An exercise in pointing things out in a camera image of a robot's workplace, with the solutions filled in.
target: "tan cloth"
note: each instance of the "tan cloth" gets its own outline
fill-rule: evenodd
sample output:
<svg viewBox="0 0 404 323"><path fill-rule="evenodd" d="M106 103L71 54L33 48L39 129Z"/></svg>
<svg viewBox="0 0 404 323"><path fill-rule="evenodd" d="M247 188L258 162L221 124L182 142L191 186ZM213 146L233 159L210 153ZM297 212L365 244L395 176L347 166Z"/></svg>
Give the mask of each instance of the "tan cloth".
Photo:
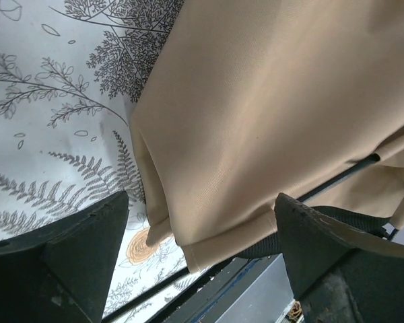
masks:
<svg viewBox="0 0 404 323"><path fill-rule="evenodd" d="M133 114L148 244L191 271L276 231L298 197L404 226L404 0L186 0Z"/></svg>

